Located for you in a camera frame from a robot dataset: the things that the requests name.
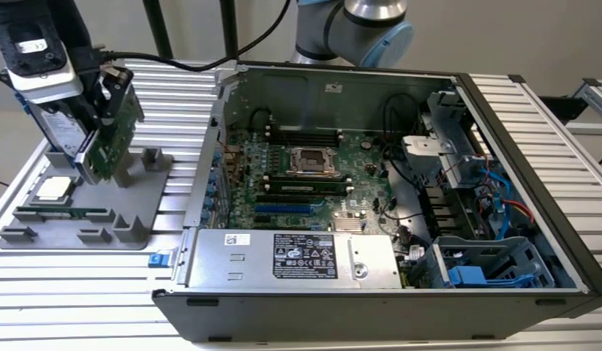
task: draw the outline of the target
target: capacitor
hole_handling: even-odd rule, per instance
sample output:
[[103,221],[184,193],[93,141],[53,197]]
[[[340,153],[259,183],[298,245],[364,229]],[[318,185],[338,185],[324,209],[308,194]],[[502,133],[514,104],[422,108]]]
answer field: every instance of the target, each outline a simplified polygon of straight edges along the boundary
[[213,200],[211,197],[203,199],[203,208],[209,209],[213,206]]
[[379,198],[375,197],[375,199],[371,201],[371,210],[375,214],[379,213]]
[[215,192],[216,192],[216,187],[211,184],[207,184],[205,195],[212,196]]
[[360,146],[362,150],[366,150],[366,151],[370,150],[371,149],[371,141],[363,140],[360,142],[359,146]]
[[220,151],[215,151],[212,163],[219,163],[221,158],[223,158],[223,154],[220,153]]

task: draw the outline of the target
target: robotic arm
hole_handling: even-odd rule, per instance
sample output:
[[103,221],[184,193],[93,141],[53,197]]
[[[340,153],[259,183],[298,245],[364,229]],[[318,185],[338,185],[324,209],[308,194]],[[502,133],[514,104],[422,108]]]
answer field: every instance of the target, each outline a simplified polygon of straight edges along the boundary
[[133,74],[105,62],[101,48],[73,0],[0,1],[0,81],[91,184],[112,176],[143,118]]
[[298,0],[291,62],[328,64],[342,57],[359,67],[391,67],[412,38],[406,0]]

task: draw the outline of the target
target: motherboard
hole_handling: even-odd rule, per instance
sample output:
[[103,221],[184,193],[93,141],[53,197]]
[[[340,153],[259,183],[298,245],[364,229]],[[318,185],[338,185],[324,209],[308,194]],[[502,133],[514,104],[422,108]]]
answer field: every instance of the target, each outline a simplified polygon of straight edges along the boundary
[[391,189],[375,137],[279,133],[228,134],[229,227],[392,233],[379,211]]

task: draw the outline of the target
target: red cable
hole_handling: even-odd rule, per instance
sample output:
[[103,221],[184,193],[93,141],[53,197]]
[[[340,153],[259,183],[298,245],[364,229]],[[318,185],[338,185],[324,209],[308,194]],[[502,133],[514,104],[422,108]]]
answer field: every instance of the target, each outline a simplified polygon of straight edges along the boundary
[[463,159],[460,159],[452,166],[450,166],[450,168],[446,170],[446,172],[443,172],[443,173],[440,174],[439,179],[436,180],[436,186],[440,186],[440,184],[444,182],[446,175],[448,174],[448,172],[451,171],[451,169],[459,165],[459,163],[462,162],[462,160],[463,160]]
[[514,206],[519,207],[519,208],[527,213],[527,217],[530,218],[531,223],[535,222],[535,218],[534,218],[534,216],[533,216],[531,210],[527,209],[527,207],[525,206],[525,204],[522,204],[522,203],[519,203],[519,202],[517,202],[517,201],[513,201],[513,200],[503,200],[503,202],[505,202],[505,203],[509,203],[510,205],[514,205]]

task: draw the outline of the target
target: sticker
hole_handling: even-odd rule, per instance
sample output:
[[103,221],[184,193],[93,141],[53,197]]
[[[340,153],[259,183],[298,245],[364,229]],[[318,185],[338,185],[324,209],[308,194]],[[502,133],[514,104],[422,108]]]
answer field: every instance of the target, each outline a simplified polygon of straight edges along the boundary
[[342,87],[342,84],[327,84],[324,86],[324,93],[340,93]]
[[272,251],[278,279],[338,279],[332,235],[275,234]]
[[49,129],[49,134],[56,139],[57,146],[61,151],[68,155],[75,157],[77,155],[79,146],[84,142],[85,132],[80,126],[79,121],[73,118],[68,118],[60,111],[56,113],[48,113],[40,110],[41,119],[47,128]]
[[251,245],[251,234],[225,234],[224,246],[227,245]]

